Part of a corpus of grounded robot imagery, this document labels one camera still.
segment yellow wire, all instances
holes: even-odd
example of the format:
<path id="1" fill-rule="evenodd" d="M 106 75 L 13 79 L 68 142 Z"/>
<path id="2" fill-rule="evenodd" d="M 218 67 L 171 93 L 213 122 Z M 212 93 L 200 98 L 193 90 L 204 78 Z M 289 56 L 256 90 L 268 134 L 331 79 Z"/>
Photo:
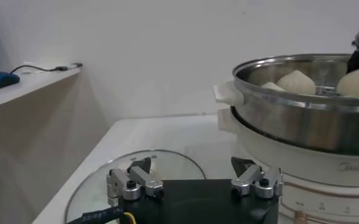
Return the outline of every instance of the yellow wire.
<path id="1" fill-rule="evenodd" d="M 130 212 L 124 212 L 124 215 L 128 216 L 128 217 L 131 219 L 131 221 L 132 221 L 133 224 L 136 224 L 135 216 L 134 216 L 132 213 L 130 213 Z"/>

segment white table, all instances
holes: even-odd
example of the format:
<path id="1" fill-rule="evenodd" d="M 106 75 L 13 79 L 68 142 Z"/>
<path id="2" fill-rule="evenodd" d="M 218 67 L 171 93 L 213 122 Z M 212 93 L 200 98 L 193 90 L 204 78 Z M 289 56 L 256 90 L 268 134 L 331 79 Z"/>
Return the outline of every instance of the white table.
<path id="1" fill-rule="evenodd" d="M 122 155 L 147 149 L 176 151 L 197 162 L 207 178 L 227 178 L 234 175 L 230 157 L 235 145 L 235 135 L 218 130 L 215 115 L 118 121 L 33 224 L 63 224 L 67 203 L 78 185 L 103 164 Z M 216 166 L 211 159 L 226 163 Z"/>

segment brand logo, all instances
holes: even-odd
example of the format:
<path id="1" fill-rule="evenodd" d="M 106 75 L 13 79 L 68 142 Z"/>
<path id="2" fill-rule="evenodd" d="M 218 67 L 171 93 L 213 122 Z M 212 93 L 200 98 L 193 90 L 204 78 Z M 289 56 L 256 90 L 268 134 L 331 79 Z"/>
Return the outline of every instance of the brand logo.
<path id="1" fill-rule="evenodd" d="M 339 164 L 339 171 L 359 171 L 359 165 L 351 163 Z"/>

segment metal rim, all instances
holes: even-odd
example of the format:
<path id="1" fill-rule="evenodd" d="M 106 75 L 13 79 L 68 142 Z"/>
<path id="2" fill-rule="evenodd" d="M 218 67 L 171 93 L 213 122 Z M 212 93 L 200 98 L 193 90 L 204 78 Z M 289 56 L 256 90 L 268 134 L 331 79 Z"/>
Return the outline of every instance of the metal rim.
<path id="1" fill-rule="evenodd" d="M 255 96 L 270 102 L 284 105 L 302 107 L 316 110 L 339 110 L 359 113 L 359 97 L 347 96 L 317 96 L 307 94 L 296 94 L 290 92 L 274 91 L 251 84 L 240 79 L 237 74 L 253 67 L 257 63 L 272 63 L 276 61 L 311 60 L 314 58 L 346 59 L 349 54 L 297 54 L 268 57 L 248 61 L 235 67 L 232 74 L 235 78 L 235 86 L 244 94 Z"/>
<path id="2" fill-rule="evenodd" d="M 201 171 L 201 174 L 202 176 L 204 177 L 204 179 L 207 179 L 206 177 L 206 174 L 204 172 L 204 170 L 201 168 L 201 166 L 198 165 L 198 163 L 196 163 L 193 159 L 191 159 L 190 157 L 186 156 L 186 155 L 183 155 L 179 152 L 174 152 L 174 151 L 170 151 L 170 150 L 166 150 L 166 149 L 146 149 L 146 150 L 140 150 L 140 151 L 136 151 L 136 152 L 131 152 L 131 153 L 127 153 L 125 155 L 122 155 L 120 157 L 117 157 L 115 159 L 112 159 L 110 161 L 107 161 L 106 163 L 104 163 L 103 165 L 101 165 L 100 167 L 98 167 L 96 170 L 92 171 L 89 175 L 87 175 L 87 177 L 85 177 L 83 179 L 82 182 L 80 182 L 80 184 L 78 185 L 78 187 L 75 189 L 75 191 L 72 193 L 71 197 L 69 198 L 68 202 L 67 202 L 67 206 L 65 208 L 65 212 L 64 212 L 64 216 L 63 216 L 63 222 L 64 224 L 67 224 L 67 214 L 68 214 L 68 210 L 69 210 L 69 207 L 71 206 L 71 202 L 73 200 L 73 198 L 75 197 L 76 193 L 79 191 L 79 189 L 83 186 L 83 184 L 91 177 L 93 176 L 94 174 L 96 174 L 101 168 L 105 167 L 106 165 L 114 162 L 114 161 L 117 161 L 117 160 L 120 160 L 122 158 L 125 158 L 127 156 L 130 156 L 130 155 L 133 155 L 133 154 L 137 154 L 137 153 L 142 153 L 142 152 L 168 152 L 168 153 L 173 153 L 173 154 L 176 154 L 176 155 L 180 155 L 188 160 L 190 160 L 194 165 L 196 165 L 196 167 Z"/>
<path id="3" fill-rule="evenodd" d="M 243 126 L 245 126 L 246 128 L 258 133 L 259 135 L 262 135 L 266 138 L 272 139 L 274 141 L 278 141 L 287 145 L 292 145 L 298 148 L 302 148 L 302 149 L 308 149 L 308 150 L 312 150 L 312 151 L 316 151 L 316 152 L 321 152 L 321 153 L 330 153 L 330 154 L 335 154 L 335 155 L 345 155 L 345 156 L 359 156 L 359 154 L 356 153 L 350 153 L 350 152 L 339 152 L 339 151 L 332 151 L 332 150 L 326 150 L 326 149 L 322 149 L 319 147 L 312 147 L 312 146 L 307 146 L 307 145 L 302 145 L 302 144 L 298 144 L 296 142 L 293 141 L 289 141 L 286 139 L 282 139 L 280 137 L 276 137 L 274 135 L 270 135 L 267 132 L 261 131 L 259 129 L 257 129 L 256 127 L 252 126 L 250 123 L 248 123 L 247 121 L 245 121 L 239 114 L 239 112 L 236 110 L 235 107 L 230 107 L 231 113 L 233 115 L 233 117 Z"/>

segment white shelf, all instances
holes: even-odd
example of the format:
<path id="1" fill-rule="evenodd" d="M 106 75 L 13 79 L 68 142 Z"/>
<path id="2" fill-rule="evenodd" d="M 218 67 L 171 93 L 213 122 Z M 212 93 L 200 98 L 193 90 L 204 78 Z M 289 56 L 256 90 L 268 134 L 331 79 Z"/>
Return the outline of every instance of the white shelf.
<path id="1" fill-rule="evenodd" d="M 19 83 L 0 89 L 0 105 L 78 73 L 80 73 L 79 68 L 65 72 L 35 72 L 19 75 L 21 78 Z"/>

